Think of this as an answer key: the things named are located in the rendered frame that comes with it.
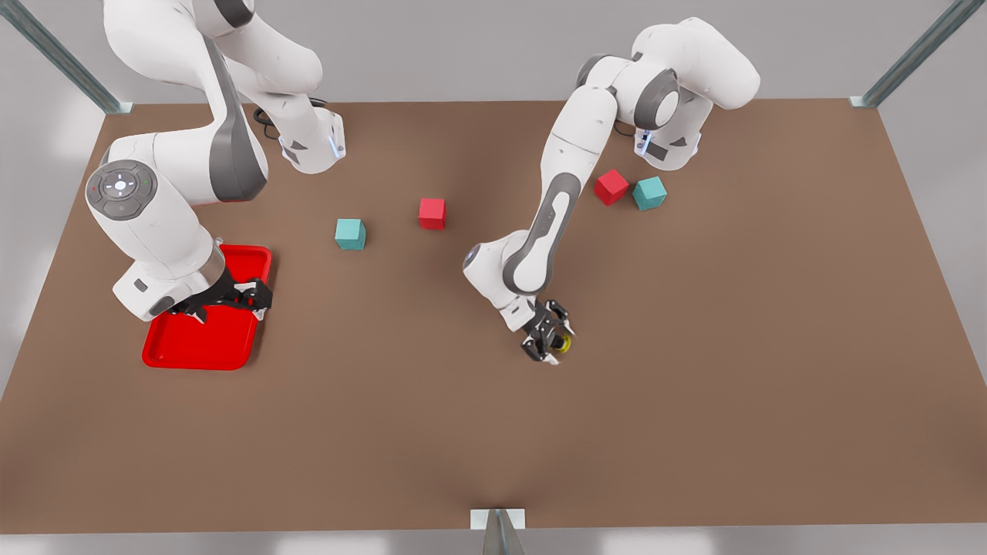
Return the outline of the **red plastic tray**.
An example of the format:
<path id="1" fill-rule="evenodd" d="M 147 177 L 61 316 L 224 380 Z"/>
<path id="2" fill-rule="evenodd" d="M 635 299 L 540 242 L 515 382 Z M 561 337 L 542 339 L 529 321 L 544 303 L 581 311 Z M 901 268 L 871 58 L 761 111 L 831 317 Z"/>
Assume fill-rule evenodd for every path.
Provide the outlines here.
<path id="1" fill-rule="evenodd" d="M 220 250 L 237 282 L 267 281 L 272 252 L 262 246 L 223 244 Z M 207 322 L 165 312 L 150 323 L 142 351 L 151 368 L 236 370 L 249 361 L 260 321 L 249 309 L 208 306 Z"/>

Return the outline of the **silver frame post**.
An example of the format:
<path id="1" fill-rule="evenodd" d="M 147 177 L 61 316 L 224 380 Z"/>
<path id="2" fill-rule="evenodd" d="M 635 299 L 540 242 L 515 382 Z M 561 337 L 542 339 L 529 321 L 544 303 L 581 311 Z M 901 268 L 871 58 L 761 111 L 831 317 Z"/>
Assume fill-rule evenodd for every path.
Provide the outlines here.
<path id="1" fill-rule="evenodd" d="M 472 509 L 471 530 L 484 530 L 482 555 L 525 555 L 516 533 L 525 530 L 525 516 L 525 509 Z"/>
<path id="2" fill-rule="evenodd" d="M 114 97 L 20 0 L 0 0 L 0 15 L 106 115 L 133 111 L 133 103 Z"/>
<path id="3" fill-rule="evenodd" d="M 848 98 L 850 105 L 858 109 L 877 109 L 986 2 L 987 0 L 953 0 L 948 9 L 937 17 L 937 20 L 885 71 L 881 78 L 875 81 L 874 85 L 868 88 L 867 92 L 861 96 Z"/>

